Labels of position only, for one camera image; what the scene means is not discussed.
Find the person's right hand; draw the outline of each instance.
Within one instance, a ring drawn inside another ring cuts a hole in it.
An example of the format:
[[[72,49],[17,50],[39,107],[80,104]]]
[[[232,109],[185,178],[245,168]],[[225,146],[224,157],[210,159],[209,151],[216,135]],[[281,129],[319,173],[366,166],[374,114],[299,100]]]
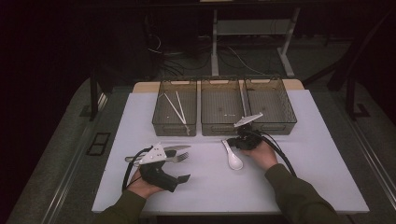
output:
[[[277,164],[277,158],[274,150],[264,141],[252,150],[241,150],[242,153],[253,158],[253,160],[260,165],[264,170],[268,170],[273,165]]]

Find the dark background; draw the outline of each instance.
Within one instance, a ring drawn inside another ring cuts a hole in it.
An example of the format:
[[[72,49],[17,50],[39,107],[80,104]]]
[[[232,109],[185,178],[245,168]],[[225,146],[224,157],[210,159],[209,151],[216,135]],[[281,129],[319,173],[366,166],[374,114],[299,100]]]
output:
[[[111,91],[114,85],[150,80],[155,76],[156,61],[150,60],[152,57],[142,44],[148,42],[148,36],[143,32],[145,27],[140,23],[144,15],[118,14],[111,17],[112,20],[93,15],[90,18],[97,20],[89,23],[72,8],[74,4],[72,0],[0,2],[3,87],[0,223],[7,220],[70,99],[90,72],[97,73],[105,91]],[[290,11],[289,8],[284,10],[278,12],[288,14]],[[248,15],[254,13],[258,13],[257,10],[253,13],[246,11]],[[371,13],[373,11],[367,7],[356,6],[350,10],[345,7],[303,7],[295,35],[350,38],[357,29],[365,27]],[[157,19],[161,19],[155,21],[156,35],[163,36],[163,41],[168,44],[190,46],[196,36],[210,35],[211,18],[207,15],[207,11],[178,11],[174,16],[157,12]],[[395,50],[392,41],[396,36],[389,32],[395,30],[394,18],[393,13],[392,21],[386,22],[378,32],[375,42],[361,58],[360,69],[356,73],[360,74],[363,83],[369,83],[369,77],[375,73],[378,78],[375,79],[375,89],[370,93],[396,122],[395,101],[386,100],[392,96],[394,99],[395,94],[388,85],[395,83],[396,77],[389,71],[394,58],[389,49]],[[125,22],[130,22],[131,27],[124,29]],[[168,29],[172,26],[189,29],[184,29],[184,32],[178,29],[175,34]],[[379,57],[378,51],[386,53]],[[144,75],[132,72],[136,69],[143,71]]]

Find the table surface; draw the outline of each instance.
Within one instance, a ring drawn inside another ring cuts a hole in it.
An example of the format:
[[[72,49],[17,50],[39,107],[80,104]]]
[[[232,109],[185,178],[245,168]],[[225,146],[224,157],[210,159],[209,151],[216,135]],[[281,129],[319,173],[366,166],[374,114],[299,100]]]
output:
[[[310,92],[304,90],[298,80],[284,81],[298,122],[290,135],[273,137],[289,158],[297,176],[311,183],[338,213],[368,212]],[[158,82],[137,83],[130,94],[92,211],[101,212],[120,197],[127,167],[124,158],[161,142],[164,147],[191,145],[178,152],[189,152],[186,160],[167,162],[163,167],[169,175],[191,174],[191,177],[187,183],[178,185],[174,193],[164,191],[151,196],[143,216],[279,214],[273,189],[264,178],[263,170],[251,158],[233,148],[244,167],[239,171],[229,167],[220,140],[230,136],[202,136],[199,105],[196,136],[156,136],[151,119],[158,87]]]

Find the plastic spoon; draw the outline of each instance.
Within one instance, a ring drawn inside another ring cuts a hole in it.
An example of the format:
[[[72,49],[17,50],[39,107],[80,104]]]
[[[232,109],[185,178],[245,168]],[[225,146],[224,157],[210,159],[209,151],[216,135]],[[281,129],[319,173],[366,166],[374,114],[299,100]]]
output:
[[[233,154],[233,151],[230,148],[230,145],[228,145],[227,140],[221,140],[221,142],[224,144],[225,149],[227,149],[227,154],[228,154],[228,164],[230,165],[231,169],[233,170],[240,170],[242,167],[244,167],[244,163],[242,163],[241,159],[239,159],[235,154]]]

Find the gray carpet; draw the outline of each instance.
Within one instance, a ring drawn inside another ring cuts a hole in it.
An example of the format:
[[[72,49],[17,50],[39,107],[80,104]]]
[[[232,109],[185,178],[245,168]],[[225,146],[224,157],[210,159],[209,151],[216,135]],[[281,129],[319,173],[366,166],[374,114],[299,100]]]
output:
[[[220,41],[221,45],[231,47],[238,53],[250,68],[264,73],[278,73],[286,78],[275,51],[275,47],[280,46],[282,41],[264,38],[255,41],[254,47],[240,43],[234,43],[226,39]],[[321,37],[292,40],[288,56],[296,78],[304,80],[314,75],[338,60],[348,48],[348,43],[330,44],[328,47],[324,47],[323,43],[324,38]],[[220,48],[219,54],[221,57],[219,59],[221,75],[254,74],[227,47]],[[171,69],[172,72],[169,69],[162,70],[161,74],[174,75],[178,71],[185,75],[208,76],[211,71],[210,61],[207,61],[209,56],[209,52],[204,51],[198,58],[194,59],[170,58],[173,62],[182,64],[184,68],[173,63],[175,68]],[[345,90],[340,92],[327,91],[326,84],[330,76],[323,77],[305,88],[311,90],[332,138],[371,210],[367,214],[358,214],[351,217],[342,216],[342,219],[345,223],[395,223],[395,210],[365,159],[361,151],[361,144],[354,137],[348,122],[348,116],[343,109]],[[60,210],[50,220],[53,223],[92,222],[95,217],[95,214],[91,212],[95,193],[118,129],[123,106],[130,91],[131,88],[116,88],[112,94],[107,96],[107,104],[96,120],[89,121],[88,118],[79,116],[84,106],[89,105],[90,99],[89,81],[82,83],[81,88],[76,92],[70,106],[65,111],[64,118],[52,136],[42,160],[36,167],[8,223],[39,223],[44,218],[45,212],[50,207],[51,199],[58,186],[61,185],[68,164],[71,163],[73,156],[78,154],[76,150],[83,150],[83,153],[80,153],[80,160],[75,164],[74,174],[69,176],[71,185],[66,188]],[[371,117],[360,118],[356,124],[359,125],[370,144],[374,146],[378,158],[386,167],[391,178],[395,179],[395,126],[362,86],[358,86],[357,89],[357,102],[364,104]],[[84,130],[87,131],[84,128],[90,125],[92,127],[91,135],[81,139],[81,136],[85,136]],[[87,156],[85,150],[96,133],[110,133],[105,154],[100,157]],[[200,221],[204,223],[285,223],[282,217],[263,216],[234,218],[158,217],[159,223],[202,223]]]

